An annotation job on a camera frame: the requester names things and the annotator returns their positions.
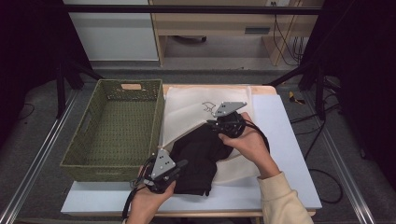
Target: white cabinet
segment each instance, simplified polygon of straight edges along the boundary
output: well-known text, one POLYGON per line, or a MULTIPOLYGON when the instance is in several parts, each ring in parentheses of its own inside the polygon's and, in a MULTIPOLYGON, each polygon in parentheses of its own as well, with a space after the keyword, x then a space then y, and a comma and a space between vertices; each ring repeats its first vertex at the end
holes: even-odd
MULTIPOLYGON (((64 0, 65 4, 147 5, 147 0, 64 0)), ((148 13, 70 13, 90 61, 158 61, 148 13)))

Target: human hand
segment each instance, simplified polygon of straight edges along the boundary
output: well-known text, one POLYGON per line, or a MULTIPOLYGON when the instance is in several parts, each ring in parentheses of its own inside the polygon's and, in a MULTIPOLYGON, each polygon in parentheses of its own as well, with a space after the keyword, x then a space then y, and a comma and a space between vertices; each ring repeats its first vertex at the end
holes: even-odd
MULTIPOLYGON (((242 118, 252 121, 248 113, 242 113, 242 118)), ((262 136, 258 131, 246 127, 241 136, 230 138, 225 134, 219 133, 219 138, 224 145, 236 148, 244 157, 254 162, 260 171, 260 178, 268 178, 280 173, 276 163, 270 156, 264 144, 262 136)))
POLYGON ((162 194, 156 194, 149 191, 144 185, 138 187, 139 190, 134 199, 131 201, 131 213, 128 217, 127 224, 147 224, 154 218, 161 204, 169 199, 175 189, 176 181, 166 189, 162 194))

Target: folded black fabric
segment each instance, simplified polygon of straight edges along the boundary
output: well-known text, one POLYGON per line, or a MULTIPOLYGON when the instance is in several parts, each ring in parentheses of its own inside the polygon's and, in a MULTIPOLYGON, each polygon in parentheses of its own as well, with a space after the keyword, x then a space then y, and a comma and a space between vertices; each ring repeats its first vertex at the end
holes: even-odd
POLYGON ((174 193, 208 196, 218 170, 216 162, 228 158, 232 151, 233 148, 225 146, 218 134, 205 124, 178 139, 170 157, 175 162, 187 160, 189 163, 180 174, 174 193))

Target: sleeve cuff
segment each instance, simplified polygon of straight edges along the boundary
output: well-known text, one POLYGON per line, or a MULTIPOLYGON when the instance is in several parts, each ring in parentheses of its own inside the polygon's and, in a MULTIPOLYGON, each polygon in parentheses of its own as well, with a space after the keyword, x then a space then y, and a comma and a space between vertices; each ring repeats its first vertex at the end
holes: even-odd
POLYGON ((260 185, 262 200, 265 202, 280 198, 291 192, 289 182, 283 172, 266 179, 258 178, 257 181, 260 185))

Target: woven basket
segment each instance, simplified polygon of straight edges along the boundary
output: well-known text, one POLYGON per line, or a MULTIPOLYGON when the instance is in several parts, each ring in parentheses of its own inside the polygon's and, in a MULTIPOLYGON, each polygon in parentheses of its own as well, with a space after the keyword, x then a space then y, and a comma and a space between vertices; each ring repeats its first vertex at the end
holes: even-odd
POLYGON ((76 181, 130 181, 156 153, 161 80, 99 80, 61 167, 76 181))

